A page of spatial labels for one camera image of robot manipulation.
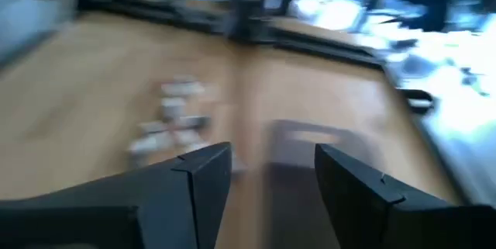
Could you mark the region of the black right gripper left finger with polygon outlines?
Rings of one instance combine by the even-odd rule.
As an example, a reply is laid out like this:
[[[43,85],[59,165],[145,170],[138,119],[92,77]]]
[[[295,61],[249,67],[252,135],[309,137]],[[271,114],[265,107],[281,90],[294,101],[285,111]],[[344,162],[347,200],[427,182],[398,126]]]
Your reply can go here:
[[[1,246],[214,248],[231,184],[218,143],[160,163],[1,202]]]

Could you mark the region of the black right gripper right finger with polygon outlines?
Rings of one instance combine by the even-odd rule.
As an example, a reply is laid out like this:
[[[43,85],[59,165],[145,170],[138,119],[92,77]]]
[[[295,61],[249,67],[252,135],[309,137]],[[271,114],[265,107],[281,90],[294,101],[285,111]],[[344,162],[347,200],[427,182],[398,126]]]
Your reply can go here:
[[[495,246],[492,206],[455,206],[327,144],[315,147],[315,173],[342,248]]]

